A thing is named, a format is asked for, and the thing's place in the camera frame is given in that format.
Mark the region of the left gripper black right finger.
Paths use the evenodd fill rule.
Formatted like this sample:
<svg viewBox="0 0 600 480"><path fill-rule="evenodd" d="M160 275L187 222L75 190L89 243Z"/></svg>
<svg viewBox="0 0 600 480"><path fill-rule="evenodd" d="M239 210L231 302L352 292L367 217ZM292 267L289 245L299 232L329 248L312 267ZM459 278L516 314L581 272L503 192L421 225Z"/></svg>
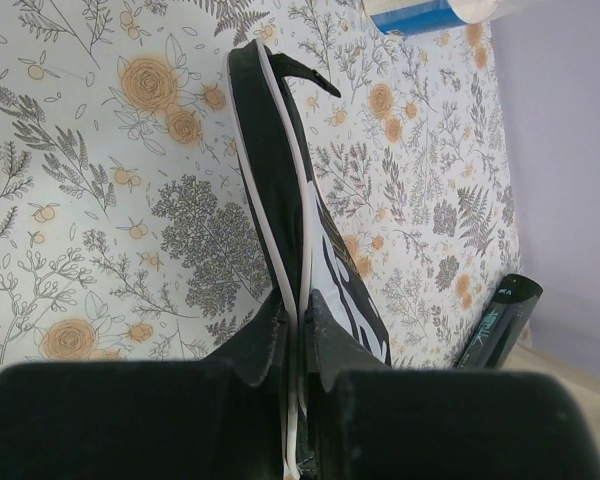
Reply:
<svg viewBox="0 0 600 480"><path fill-rule="evenodd" d="M586 420L551 377L392 369L335 321L320 292L308 312L319 478L600 479Z"/></svg>

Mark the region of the black teal shuttlecock tube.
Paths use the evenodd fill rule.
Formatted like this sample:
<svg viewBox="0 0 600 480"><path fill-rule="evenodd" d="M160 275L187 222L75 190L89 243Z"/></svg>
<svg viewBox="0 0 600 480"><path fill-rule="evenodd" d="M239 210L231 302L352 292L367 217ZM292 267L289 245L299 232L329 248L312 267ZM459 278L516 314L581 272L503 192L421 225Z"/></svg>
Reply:
<svg viewBox="0 0 600 480"><path fill-rule="evenodd" d="M506 275L455 363L459 369L498 369L513 349L543 294L534 280Z"/></svg>

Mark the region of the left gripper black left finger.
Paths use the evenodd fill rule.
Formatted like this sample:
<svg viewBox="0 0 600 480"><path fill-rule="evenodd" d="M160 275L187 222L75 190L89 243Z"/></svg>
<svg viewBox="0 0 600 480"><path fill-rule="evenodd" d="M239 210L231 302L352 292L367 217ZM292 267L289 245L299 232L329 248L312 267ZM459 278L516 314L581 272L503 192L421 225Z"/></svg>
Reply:
<svg viewBox="0 0 600 480"><path fill-rule="evenodd" d="M199 361L0 373L0 479L280 479L288 317L266 298Z"/></svg>

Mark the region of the black racket cover bag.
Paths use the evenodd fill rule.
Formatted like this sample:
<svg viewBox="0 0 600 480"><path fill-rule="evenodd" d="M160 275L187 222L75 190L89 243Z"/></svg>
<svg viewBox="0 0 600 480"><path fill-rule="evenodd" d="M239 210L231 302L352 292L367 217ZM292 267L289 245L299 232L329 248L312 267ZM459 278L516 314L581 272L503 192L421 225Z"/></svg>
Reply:
<svg viewBox="0 0 600 480"><path fill-rule="evenodd" d="M287 315L282 452L285 474L298 479L299 419L307 411L306 357L301 349L311 294L320 294L335 323L384 365L391 363L389 335L322 199L286 80L309 80L333 96L339 90L316 70L272 52L260 40L231 50L226 63L240 171Z"/></svg>

